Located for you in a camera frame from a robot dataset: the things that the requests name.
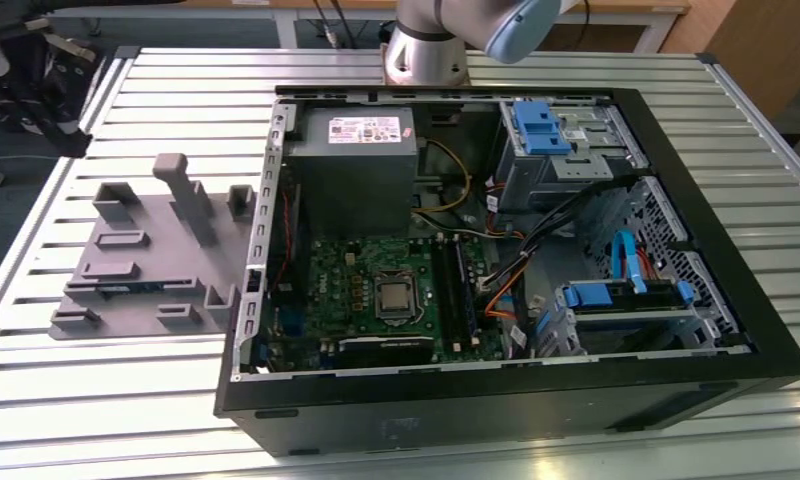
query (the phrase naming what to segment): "floor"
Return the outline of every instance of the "floor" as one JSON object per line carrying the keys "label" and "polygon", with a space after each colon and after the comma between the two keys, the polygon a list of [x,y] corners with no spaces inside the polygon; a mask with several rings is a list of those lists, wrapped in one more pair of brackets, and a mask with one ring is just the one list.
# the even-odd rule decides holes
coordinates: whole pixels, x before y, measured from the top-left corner
{"label": "floor", "polygon": [[[264,47],[277,48],[277,36],[270,21],[254,20],[160,20],[106,19],[101,22],[101,36],[90,39],[113,49],[121,45],[148,47]],[[78,19],[54,19],[56,30],[66,37],[86,37],[86,26]],[[379,22],[350,22],[360,48],[379,47]],[[328,48],[324,38],[309,23],[297,22],[302,48]],[[800,94],[788,110],[775,121],[781,133],[800,133]],[[796,146],[800,155],[800,143]],[[14,235],[26,218],[49,172],[56,163],[56,152],[42,138],[28,134],[9,134],[0,130],[0,169],[6,180],[0,187],[0,262]]]}

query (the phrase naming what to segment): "white label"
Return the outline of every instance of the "white label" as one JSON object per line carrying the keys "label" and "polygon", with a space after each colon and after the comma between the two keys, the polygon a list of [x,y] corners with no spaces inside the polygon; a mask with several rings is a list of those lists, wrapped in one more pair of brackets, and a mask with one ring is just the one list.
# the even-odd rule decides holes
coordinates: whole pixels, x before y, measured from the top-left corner
{"label": "white label", "polygon": [[652,7],[652,11],[657,13],[681,13],[684,7]]}
{"label": "white label", "polygon": [[401,141],[400,117],[334,117],[329,121],[329,143],[400,143]]}
{"label": "white label", "polygon": [[497,197],[495,195],[485,196],[485,208],[489,212],[497,213]]}
{"label": "white label", "polygon": [[528,336],[524,334],[521,329],[517,326],[512,326],[512,330],[509,330],[509,336],[516,341],[519,346],[524,348],[524,345],[528,343]]}
{"label": "white label", "polygon": [[584,133],[584,130],[581,128],[579,128],[577,130],[564,130],[563,137],[567,140],[587,140],[587,134]]}

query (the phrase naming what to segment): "power supply label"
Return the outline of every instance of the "power supply label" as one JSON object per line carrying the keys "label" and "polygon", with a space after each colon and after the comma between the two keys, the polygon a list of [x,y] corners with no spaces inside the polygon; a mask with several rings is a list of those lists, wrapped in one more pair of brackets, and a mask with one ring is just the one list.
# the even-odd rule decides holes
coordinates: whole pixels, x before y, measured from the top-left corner
{"label": "power supply label", "polygon": [[334,117],[329,143],[400,143],[400,117]]}

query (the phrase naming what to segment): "cpu socket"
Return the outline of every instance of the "cpu socket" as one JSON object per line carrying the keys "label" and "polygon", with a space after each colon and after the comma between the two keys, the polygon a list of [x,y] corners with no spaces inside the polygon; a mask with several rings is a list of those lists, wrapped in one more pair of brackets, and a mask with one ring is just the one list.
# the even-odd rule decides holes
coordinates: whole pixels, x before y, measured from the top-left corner
{"label": "cpu socket", "polygon": [[404,325],[416,316],[415,277],[409,272],[380,272],[373,279],[376,288],[376,318],[387,325]]}

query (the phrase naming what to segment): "green motherboard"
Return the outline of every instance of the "green motherboard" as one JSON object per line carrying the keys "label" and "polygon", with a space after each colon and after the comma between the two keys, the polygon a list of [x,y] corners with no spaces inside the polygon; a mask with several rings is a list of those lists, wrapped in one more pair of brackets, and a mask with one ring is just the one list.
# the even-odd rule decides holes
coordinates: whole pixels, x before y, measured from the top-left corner
{"label": "green motherboard", "polygon": [[[443,339],[439,313],[440,281],[433,273],[433,239],[364,239],[316,241],[310,248],[308,305],[301,337],[326,339],[318,345],[288,342],[288,369],[329,368],[332,339],[429,337],[435,349],[429,363],[503,359],[499,330],[479,330],[471,348],[452,348]],[[483,245],[461,241],[467,278],[484,275]]]}

